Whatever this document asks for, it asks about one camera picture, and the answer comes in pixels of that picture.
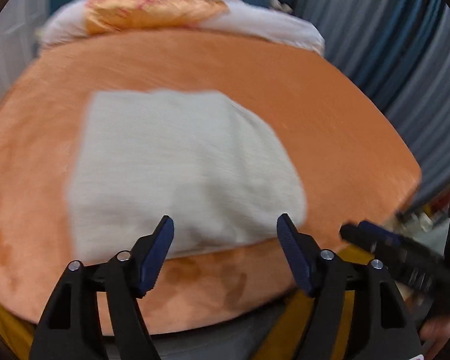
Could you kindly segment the person's right hand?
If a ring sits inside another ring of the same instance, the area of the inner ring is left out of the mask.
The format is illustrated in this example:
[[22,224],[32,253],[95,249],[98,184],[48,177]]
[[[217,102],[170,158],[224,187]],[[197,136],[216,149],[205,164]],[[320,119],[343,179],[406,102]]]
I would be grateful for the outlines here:
[[450,339],[450,315],[437,316],[428,320],[422,326],[419,336],[422,341],[432,342],[431,346],[425,350],[424,358],[434,359]]

